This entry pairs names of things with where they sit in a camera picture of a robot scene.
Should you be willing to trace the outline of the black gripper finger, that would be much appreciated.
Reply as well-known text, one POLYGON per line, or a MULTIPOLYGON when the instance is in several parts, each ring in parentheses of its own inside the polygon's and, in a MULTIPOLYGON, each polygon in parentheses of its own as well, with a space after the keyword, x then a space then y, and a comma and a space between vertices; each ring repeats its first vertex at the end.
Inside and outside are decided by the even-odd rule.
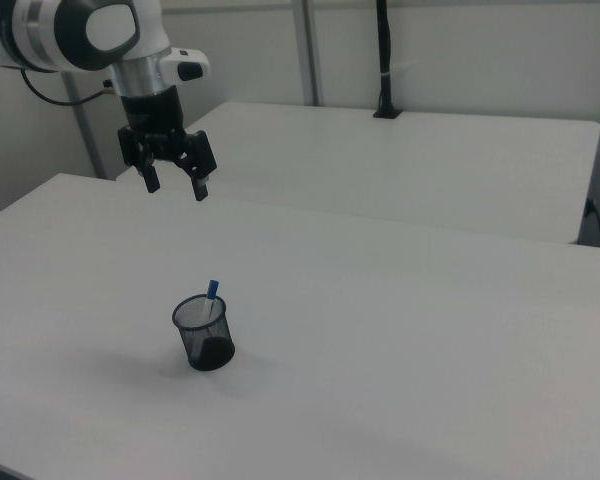
POLYGON ((160 188, 160 182, 153 166, 153 152, 145 137, 129 126, 119 129, 117 136, 124 163, 136 169, 144 179, 149 193, 156 192, 160 188))
POLYGON ((175 163, 189 176, 195 199, 198 202, 206 199, 206 184, 211 173, 216 170, 217 163, 204 131, 200 130, 183 137, 182 153, 175 163))

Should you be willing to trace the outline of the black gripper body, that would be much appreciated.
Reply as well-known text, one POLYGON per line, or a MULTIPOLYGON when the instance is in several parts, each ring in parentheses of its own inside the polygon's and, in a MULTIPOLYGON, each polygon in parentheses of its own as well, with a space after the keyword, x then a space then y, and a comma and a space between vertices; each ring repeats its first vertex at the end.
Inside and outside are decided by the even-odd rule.
POLYGON ((149 157, 173 160, 184 152, 183 111, 176 88, 155 95, 122 97, 128 124, 120 129, 125 162, 146 162, 149 157))

